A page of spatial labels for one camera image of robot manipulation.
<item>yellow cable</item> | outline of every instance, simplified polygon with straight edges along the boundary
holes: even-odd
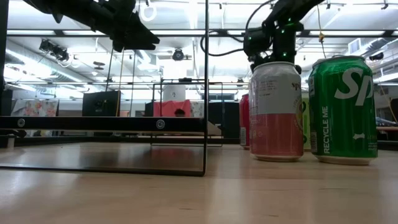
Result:
[[[121,84],[122,84],[123,62],[124,62],[124,47],[123,47],[123,50],[122,50],[122,67],[120,68],[119,94],[118,94],[118,102],[116,102],[116,103],[117,103],[117,106],[116,106],[116,116],[118,116],[118,112],[119,112],[120,95],[121,95],[120,87],[121,87]]]
[[[326,58],[325,48],[323,47],[323,39],[325,38],[325,35],[322,34],[321,14],[319,12],[319,5],[317,5],[317,10],[318,10],[318,24],[319,24],[319,43],[321,43],[322,45],[323,56],[325,56]]]

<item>sp logo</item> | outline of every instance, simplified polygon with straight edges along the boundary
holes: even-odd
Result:
[[[362,77],[363,70],[360,68],[349,68],[343,73],[343,82],[348,86],[349,92],[342,93],[339,89],[336,90],[335,98],[337,99],[350,99],[358,94],[356,98],[355,106],[363,106],[365,98],[370,98],[373,96],[373,79],[371,76],[365,76],[362,79],[361,89],[359,89],[358,84],[354,81],[352,74],[358,73],[360,77]],[[369,94],[366,96],[366,92],[368,91],[368,85],[370,84],[371,89]]]
[[[301,90],[301,83],[292,83],[292,89]]]

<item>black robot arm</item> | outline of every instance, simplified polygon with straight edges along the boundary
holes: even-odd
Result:
[[[60,23],[63,16],[78,21],[93,31],[109,35],[116,51],[154,50],[160,42],[133,13],[136,0],[24,0],[40,12],[52,14]]]
[[[248,29],[243,49],[254,67],[267,62],[292,62],[296,55],[296,32],[304,29],[300,20],[323,0],[279,0],[261,27]],[[261,53],[270,50],[265,58]]]

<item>green soda can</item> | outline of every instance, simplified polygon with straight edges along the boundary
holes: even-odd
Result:
[[[308,79],[312,153],[321,162],[368,165],[377,157],[372,70],[359,56],[319,60]]]

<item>pink and white can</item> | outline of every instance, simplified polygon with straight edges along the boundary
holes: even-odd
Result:
[[[303,156],[301,78],[294,64],[257,66],[249,84],[250,150],[265,161]]]

